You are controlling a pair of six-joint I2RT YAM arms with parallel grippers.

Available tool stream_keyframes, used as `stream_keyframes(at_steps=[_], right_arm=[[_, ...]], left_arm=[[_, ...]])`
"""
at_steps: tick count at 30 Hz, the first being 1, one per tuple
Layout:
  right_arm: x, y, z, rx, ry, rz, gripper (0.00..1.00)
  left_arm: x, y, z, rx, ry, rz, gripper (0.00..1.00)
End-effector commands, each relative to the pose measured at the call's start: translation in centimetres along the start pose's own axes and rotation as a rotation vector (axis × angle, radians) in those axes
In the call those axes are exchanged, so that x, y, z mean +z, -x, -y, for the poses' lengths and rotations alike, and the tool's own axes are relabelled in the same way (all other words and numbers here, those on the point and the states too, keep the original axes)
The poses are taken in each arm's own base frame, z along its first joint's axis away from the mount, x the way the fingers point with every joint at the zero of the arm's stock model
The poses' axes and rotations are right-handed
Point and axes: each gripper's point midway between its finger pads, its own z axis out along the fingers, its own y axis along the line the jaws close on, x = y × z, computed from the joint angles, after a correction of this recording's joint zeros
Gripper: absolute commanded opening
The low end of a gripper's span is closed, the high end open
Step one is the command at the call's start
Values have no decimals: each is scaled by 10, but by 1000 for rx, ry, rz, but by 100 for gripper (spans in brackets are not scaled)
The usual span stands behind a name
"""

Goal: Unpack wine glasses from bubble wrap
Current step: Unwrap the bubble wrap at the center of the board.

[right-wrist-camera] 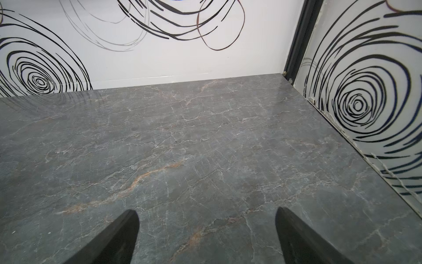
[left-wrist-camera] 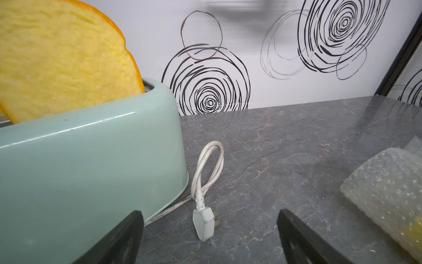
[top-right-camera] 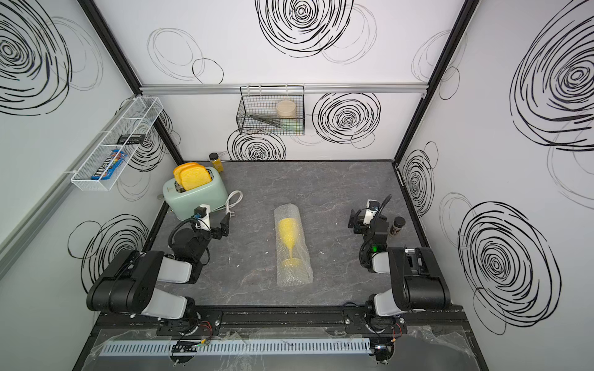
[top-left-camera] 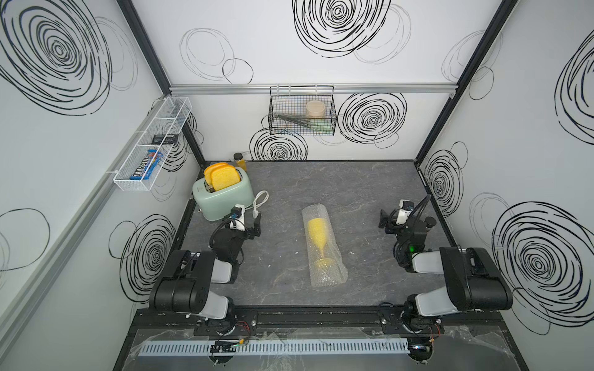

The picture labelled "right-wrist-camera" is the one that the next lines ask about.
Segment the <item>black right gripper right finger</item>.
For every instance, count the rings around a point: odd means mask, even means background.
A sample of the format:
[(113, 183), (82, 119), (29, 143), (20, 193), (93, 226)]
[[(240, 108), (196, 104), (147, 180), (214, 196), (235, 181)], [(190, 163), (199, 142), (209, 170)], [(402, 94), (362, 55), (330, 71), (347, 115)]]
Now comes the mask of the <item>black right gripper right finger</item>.
[(275, 225), (287, 264), (352, 263), (288, 208), (278, 208)]

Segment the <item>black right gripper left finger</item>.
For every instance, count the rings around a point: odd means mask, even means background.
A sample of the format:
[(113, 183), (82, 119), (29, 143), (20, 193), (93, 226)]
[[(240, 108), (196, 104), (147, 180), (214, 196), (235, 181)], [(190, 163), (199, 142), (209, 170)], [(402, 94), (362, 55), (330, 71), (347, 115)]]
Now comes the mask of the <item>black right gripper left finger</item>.
[(126, 210), (66, 264), (129, 264), (140, 228), (138, 214)]

